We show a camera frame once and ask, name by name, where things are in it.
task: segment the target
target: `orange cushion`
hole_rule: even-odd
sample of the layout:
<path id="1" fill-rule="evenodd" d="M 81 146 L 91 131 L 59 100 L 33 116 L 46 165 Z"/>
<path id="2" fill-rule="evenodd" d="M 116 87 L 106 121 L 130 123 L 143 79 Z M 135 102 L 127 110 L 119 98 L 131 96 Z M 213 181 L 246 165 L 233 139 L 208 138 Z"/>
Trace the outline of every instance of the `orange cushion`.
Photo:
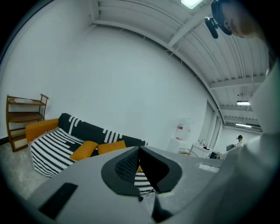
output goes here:
<path id="1" fill-rule="evenodd" d="M 85 141 L 74 153 L 70 156 L 71 159 L 80 161 L 89 158 L 98 144 L 92 141 Z"/>
<path id="2" fill-rule="evenodd" d="M 119 142 L 101 144 L 98 145 L 97 148 L 98 148 L 98 154 L 101 155 L 118 149 L 125 149 L 127 147 L 126 144 L 124 143 L 124 140 L 122 140 Z"/>
<path id="3" fill-rule="evenodd" d="M 142 168 L 139 166 L 136 172 L 143 172 Z"/>

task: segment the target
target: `black and white striped blanket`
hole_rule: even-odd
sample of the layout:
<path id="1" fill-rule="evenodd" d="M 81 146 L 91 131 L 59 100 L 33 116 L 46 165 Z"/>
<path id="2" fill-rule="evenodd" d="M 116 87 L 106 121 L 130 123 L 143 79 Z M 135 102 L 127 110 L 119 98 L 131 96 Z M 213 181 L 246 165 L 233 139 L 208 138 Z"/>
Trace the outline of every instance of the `black and white striped blanket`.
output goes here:
<path id="1" fill-rule="evenodd" d="M 33 168 L 44 176 L 53 177 L 76 162 L 70 155 L 83 143 L 83 140 L 59 127 L 47 132 L 29 145 Z M 155 192 L 143 172 L 136 173 L 134 185 L 138 187 L 141 195 Z"/>

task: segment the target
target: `window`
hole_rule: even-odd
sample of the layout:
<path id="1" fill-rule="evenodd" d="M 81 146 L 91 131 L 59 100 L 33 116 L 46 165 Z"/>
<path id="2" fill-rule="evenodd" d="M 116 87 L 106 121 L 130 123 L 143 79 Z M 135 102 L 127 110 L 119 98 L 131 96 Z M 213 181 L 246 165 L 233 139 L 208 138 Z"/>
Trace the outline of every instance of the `window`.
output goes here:
<path id="1" fill-rule="evenodd" d="M 181 3 L 187 6 L 189 9 L 194 9 L 203 0 L 181 0 Z"/>
<path id="2" fill-rule="evenodd" d="M 203 139 L 205 139 L 206 141 L 204 143 L 207 143 L 208 136 L 211 132 L 213 114 L 214 114 L 214 110 L 212 109 L 210 104 L 207 103 L 203 126 L 201 129 L 200 135 L 199 135 L 199 142 L 201 142 Z"/>
<path id="3" fill-rule="evenodd" d="M 222 124 L 223 124 L 223 122 L 221 121 L 221 119 L 219 117 L 217 117 L 215 128 L 214 128 L 214 133 L 213 133 L 210 145 L 209 145 L 209 147 L 212 149 L 214 149 L 216 146 L 216 142 L 217 142 Z"/>

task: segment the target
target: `white ceiling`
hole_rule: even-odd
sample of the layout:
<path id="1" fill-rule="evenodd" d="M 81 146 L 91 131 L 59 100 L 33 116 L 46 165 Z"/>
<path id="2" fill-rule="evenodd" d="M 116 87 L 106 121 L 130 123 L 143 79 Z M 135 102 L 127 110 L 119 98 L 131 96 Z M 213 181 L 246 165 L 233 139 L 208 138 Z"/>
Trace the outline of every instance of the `white ceiling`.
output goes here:
<path id="1" fill-rule="evenodd" d="M 256 38 L 228 36 L 221 30 L 218 39 L 212 38 L 204 23 L 211 15 L 212 0 L 193 10 L 180 0 L 88 1 L 93 24 L 142 34 L 186 63 L 212 95 L 225 124 L 258 124 L 252 109 L 237 106 L 236 101 L 249 100 L 264 81 L 268 49 Z"/>

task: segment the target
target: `black cushion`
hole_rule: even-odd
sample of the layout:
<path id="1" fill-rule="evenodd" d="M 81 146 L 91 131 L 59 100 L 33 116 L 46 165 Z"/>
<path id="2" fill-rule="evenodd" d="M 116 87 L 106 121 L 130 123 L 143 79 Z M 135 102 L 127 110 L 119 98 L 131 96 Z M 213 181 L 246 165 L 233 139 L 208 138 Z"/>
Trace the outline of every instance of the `black cushion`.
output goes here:
<path id="1" fill-rule="evenodd" d="M 105 130 L 81 121 L 67 113 L 63 113 L 59 117 L 58 127 L 83 141 L 93 141 L 98 144 L 104 144 L 124 140 L 127 147 L 147 145 L 146 141 Z"/>
<path id="2" fill-rule="evenodd" d="M 95 150 L 93 150 L 93 152 L 92 152 L 92 154 L 91 154 L 91 157 L 93 157 L 93 156 L 98 156 L 99 154 L 98 154 L 98 150 L 97 149 L 95 149 Z"/>

